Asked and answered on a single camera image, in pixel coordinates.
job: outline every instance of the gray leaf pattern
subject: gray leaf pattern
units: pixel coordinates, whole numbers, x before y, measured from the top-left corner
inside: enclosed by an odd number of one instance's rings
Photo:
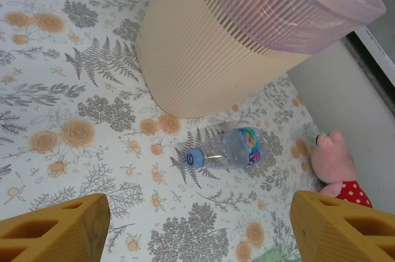
[[[77,48],[73,49],[75,56],[72,57],[66,54],[66,61],[73,65],[78,79],[81,79],[81,73],[84,70],[92,83],[97,87],[96,74],[122,85],[123,83],[115,78],[114,72],[138,81],[135,72],[140,72],[140,69],[135,62],[136,53],[133,45],[129,48],[123,42],[122,47],[121,43],[117,40],[111,50],[110,41],[107,37],[101,47],[99,40],[94,38],[92,45],[84,51],[79,51]]]
[[[152,261],[221,261],[228,254],[227,229],[215,230],[217,214],[207,203],[193,203],[188,219],[167,218],[164,233],[151,232]]]
[[[11,114],[11,111],[0,112],[0,129],[2,132],[11,135],[18,135],[20,132],[26,132],[25,126],[19,125],[16,122],[20,120],[20,116]],[[0,146],[4,143],[14,143],[9,137],[0,136]]]
[[[68,15],[70,21],[78,28],[94,27],[99,22],[99,14],[96,11],[89,10],[86,4],[80,1],[70,2],[66,0],[62,11]]]
[[[118,132],[131,130],[133,123],[136,122],[131,106],[119,97],[110,104],[106,98],[95,95],[93,98],[88,98],[85,103],[78,104],[78,113],[82,117],[89,117],[97,124],[107,122]]]
[[[140,29],[140,24],[136,22],[132,22],[130,19],[125,19],[121,23],[121,26],[114,29],[112,33],[120,36],[125,41],[134,42],[137,38],[139,29]]]
[[[135,52],[149,2],[1,0],[2,217],[105,193],[103,262],[239,261],[241,246],[249,261],[273,248],[298,258],[292,196],[320,189],[309,161],[319,131],[301,97],[282,75],[209,117],[164,113]],[[262,164],[185,164],[188,148],[235,127],[263,130]],[[251,243],[251,226],[264,242]]]

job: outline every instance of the fern leaf print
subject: fern leaf print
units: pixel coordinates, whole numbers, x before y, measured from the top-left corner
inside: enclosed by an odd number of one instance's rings
[[[65,53],[66,61],[73,65],[79,80],[82,73],[85,72],[96,87],[98,87],[96,81],[98,75],[121,85],[123,83],[115,75],[131,78],[138,82],[136,73],[140,73],[140,69],[136,63],[135,47],[130,45],[131,48],[126,42],[123,42],[122,47],[121,42],[117,40],[114,47],[111,48],[110,40],[107,37],[100,47],[99,40],[93,38],[91,46],[84,51],[73,48],[74,57]]]
[[[215,129],[217,134],[221,134],[223,132],[219,131],[218,129]],[[209,138],[215,136],[215,132],[213,129],[204,129],[204,138],[205,140],[208,140]],[[175,148],[175,151],[177,153],[177,158],[170,157],[170,160],[172,162],[172,166],[176,167],[178,171],[180,171],[181,176],[184,180],[184,183],[187,184],[186,176],[187,174],[191,177],[193,182],[201,189],[201,184],[199,183],[199,178],[198,174],[202,175],[203,177],[208,177],[210,179],[214,180],[219,180],[220,178],[211,173],[207,168],[203,168],[198,170],[197,172],[194,169],[191,169],[189,166],[185,164],[185,153],[188,149],[194,148],[195,146],[199,146],[202,144],[202,130],[196,129],[196,137],[192,134],[192,132],[188,131],[186,134],[187,139],[185,146],[182,150],[179,150],[178,148]]]

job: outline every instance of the water bottle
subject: water bottle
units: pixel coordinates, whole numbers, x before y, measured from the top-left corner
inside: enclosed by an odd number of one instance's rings
[[[211,167],[236,169],[261,163],[268,153],[261,129],[246,127],[229,130],[189,149],[186,163],[193,169]]]

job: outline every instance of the pink plush toy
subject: pink plush toy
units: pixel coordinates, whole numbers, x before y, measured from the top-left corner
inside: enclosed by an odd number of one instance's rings
[[[356,181],[354,162],[341,132],[320,134],[315,142],[312,167],[317,177],[327,184],[321,193],[371,208],[372,203]]]

